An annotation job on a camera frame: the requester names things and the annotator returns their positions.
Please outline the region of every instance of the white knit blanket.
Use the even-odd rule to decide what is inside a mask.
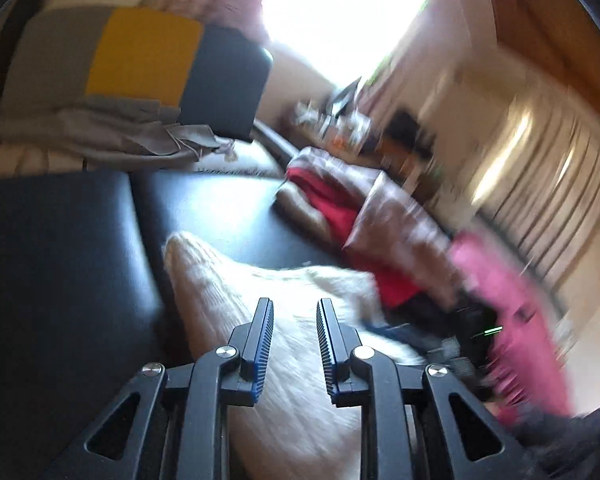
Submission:
[[[335,267],[260,269],[234,262],[188,233],[171,235],[164,262],[194,358],[250,322],[258,298],[274,303],[264,392],[255,408],[229,413],[232,444],[251,478],[359,478],[360,409],[331,404],[315,311],[320,298],[330,298],[339,321],[359,328],[362,319],[373,320],[380,314],[373,276]],[[420,362],[403,345],[362,331],[360,337],[398,362]]]

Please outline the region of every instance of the green light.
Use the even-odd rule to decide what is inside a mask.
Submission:
[[[484,335],[492,335],[492,334],[497,334],[498,332],[500,332],[502,330],[501,326],[497,326],[496,328],[490,328],[488,330],[485,330],[483,332]]]

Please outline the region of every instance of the sofa armrest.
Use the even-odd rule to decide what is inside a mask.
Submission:
[[[291,142],[257,119],[253,121],[251,139],[262,144],[283,168],[299,153]]]

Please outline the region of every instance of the gray cloth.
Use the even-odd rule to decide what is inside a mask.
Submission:
[[[115,7],[54,9],[27,23],[0,101],[9,116],[69,106],[84,95],[102,31]]]
[[[574,418],[551,415],[530,404],[516,409],[518,420],[511,432],[551,478],[600,479],[600,408]]]
[[[26,116],[0,111],[0,142],[64,150],[123,171],[172,168],[231,149],[231,141],[220,141],[205,124],[175,123],[178,113],[156,100],[86,96]]]

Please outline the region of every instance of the window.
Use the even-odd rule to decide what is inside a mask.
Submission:
[[[426,0],[263,0],[272,40],[337,86],[369,77]]]

